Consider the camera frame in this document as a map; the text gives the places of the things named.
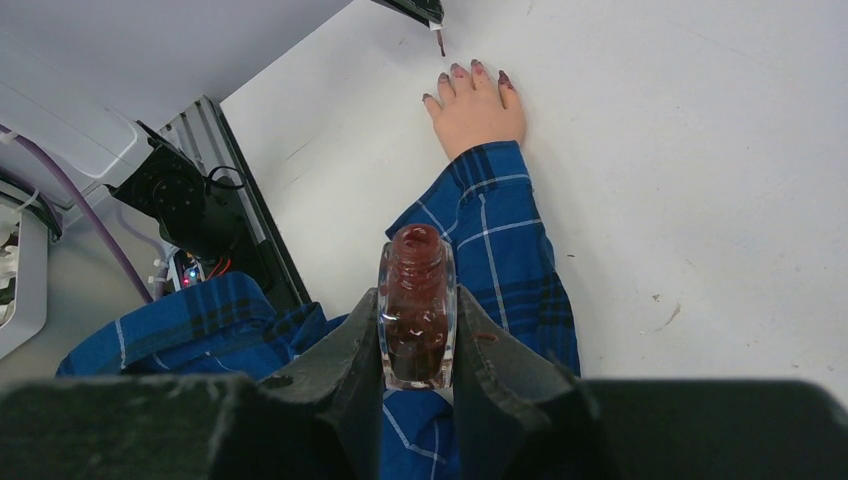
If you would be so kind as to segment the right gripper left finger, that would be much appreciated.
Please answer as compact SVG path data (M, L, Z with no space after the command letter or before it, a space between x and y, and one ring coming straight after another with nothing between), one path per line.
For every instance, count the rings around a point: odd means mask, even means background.
M1 390L5 479L375 479L378 293L261 382L89 376Z

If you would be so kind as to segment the mannequin hand with painted nails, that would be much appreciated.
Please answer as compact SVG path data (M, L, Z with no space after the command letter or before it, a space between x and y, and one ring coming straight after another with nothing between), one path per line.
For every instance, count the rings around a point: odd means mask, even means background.
M449 160L489 143L521 144L527 134L525 109L511 78L502 70L491 75L478 59L440 73L436 93L423 94L422 103Z

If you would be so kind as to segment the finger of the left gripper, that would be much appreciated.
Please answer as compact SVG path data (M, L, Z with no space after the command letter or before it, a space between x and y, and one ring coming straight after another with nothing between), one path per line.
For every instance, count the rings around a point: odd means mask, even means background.
M428 28L441 28L445 11L441 0L372 0L377 5L388 8L415 20Z

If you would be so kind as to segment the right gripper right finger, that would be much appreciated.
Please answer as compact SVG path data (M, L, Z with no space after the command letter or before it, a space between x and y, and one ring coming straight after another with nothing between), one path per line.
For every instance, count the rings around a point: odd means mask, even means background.
M466 479L843 479L847 411L777 379L576 376L457 292L454 422Z

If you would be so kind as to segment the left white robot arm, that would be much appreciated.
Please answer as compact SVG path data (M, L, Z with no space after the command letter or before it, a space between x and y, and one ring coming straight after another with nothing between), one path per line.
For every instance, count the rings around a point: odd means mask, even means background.
M300 280L221 107L339 1L5 1L1 150L22 189L93 218L111 198L192 255L176 290L240 272Z

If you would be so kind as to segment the red nail polish bottle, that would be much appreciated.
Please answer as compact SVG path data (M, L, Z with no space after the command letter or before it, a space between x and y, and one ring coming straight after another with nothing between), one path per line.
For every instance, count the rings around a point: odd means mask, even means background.
M378 274L377 327L386 388L450 387L456 322L452 248L430 225L401 228L384 245Z

